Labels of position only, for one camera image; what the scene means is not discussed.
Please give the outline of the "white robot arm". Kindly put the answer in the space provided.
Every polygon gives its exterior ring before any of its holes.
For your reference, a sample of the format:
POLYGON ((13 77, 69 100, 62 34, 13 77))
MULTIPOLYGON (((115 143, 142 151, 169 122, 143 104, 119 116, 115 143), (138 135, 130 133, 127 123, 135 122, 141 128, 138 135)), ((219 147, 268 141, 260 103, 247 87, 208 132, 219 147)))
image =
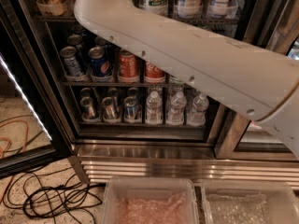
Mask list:
POLYGON ((133 0, 76 0, 92 33, 250 119, 299 157, 299 63, 135 7, 133 0))

